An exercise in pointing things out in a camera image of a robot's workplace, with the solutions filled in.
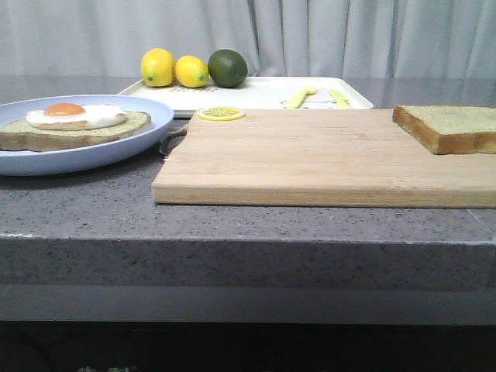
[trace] plastic knife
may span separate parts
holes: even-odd
[[[350,99],[341,93],[340,91],[335,91],[331,89],[329,91],[329,94],[336,100],[337,108],[338,109],[352,109],[350,105]]]
[[[286,109],[297,109],[301,106],[301,103],[305,100],[307,95],[314,95],[317,92],[317,88],[313,85],[307,85],[301,89],[298,93],[293,95],[284,103],[284,108]]]

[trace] wooden cutting board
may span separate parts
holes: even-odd
[[[496,155],[433,155],[392,110],[191,118],[152,183],[159,203],[496,207]]]

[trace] slice of bread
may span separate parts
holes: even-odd
[[[496,108],[397,105],[393,122],[434,154],[496,153]]]
[[[107,128],[86,130],[37,129],[20,119],[0,126],[0,150],[56,151],[121,140],[152,128],[146,112],[126,111],[125,122]]]

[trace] green lime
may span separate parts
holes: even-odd
[[[221,49],[215,51],[208,59],[208,72],[219,87],[235,88],[245,81],[248,67],[238,52]]]

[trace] lemon slice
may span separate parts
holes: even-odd
[[[241,119],[244,117],[245,112],[237,107],[219,106],[201,110],[198,115],[205,120],[220,122]]]

